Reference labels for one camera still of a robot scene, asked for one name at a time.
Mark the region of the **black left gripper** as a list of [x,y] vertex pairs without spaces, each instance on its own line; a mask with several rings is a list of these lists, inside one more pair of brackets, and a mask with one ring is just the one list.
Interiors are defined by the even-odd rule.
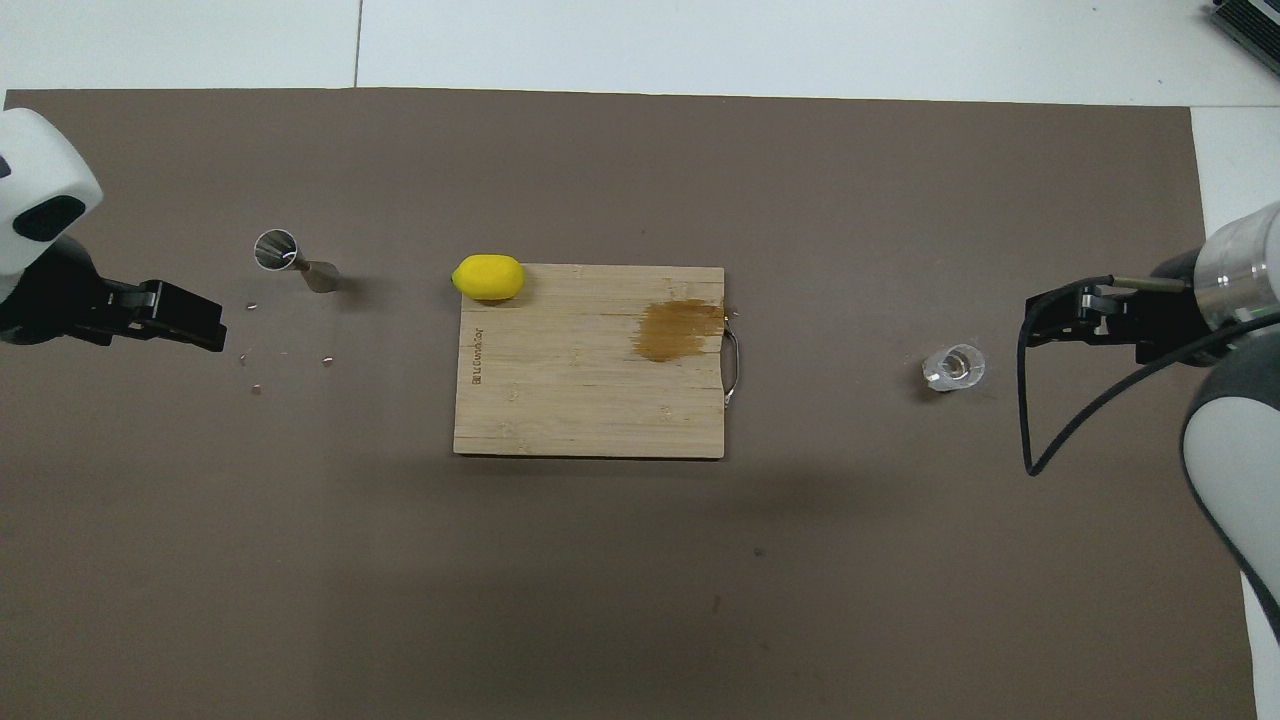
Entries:
[[3,277],[3,287],[9,290],[1,306],[1,340],[8,345],[31,346],[70,336],[109,346],[113,337],[120,336],[168,340],[211,354],[225,348],[220,304],[170,282],[148,282],[154,296],[151,319],[140,325],[138,307],[114,301],[140,299],[143,287],[102,278],[88,251],[73,238],[52,241],[19,275]]

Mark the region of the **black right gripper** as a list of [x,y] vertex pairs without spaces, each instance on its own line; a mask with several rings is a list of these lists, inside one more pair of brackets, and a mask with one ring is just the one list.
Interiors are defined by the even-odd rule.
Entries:
[[1210,333],[1192,287],[1198,252],[1183,252],[1158,264],[1149,278],[1179,281],[1178,292],[1138,290],[1120,293],[1120,310],[1106,316],[1100,337],[1101,315],[1085,313],[1084,297],[1097,295],[1105,283],[1069,283],[1027,300],[1027,346],[1055,342],[1092,345],[1100,337],[1107,346],[1130,345],[1134,360],[1152,364]]

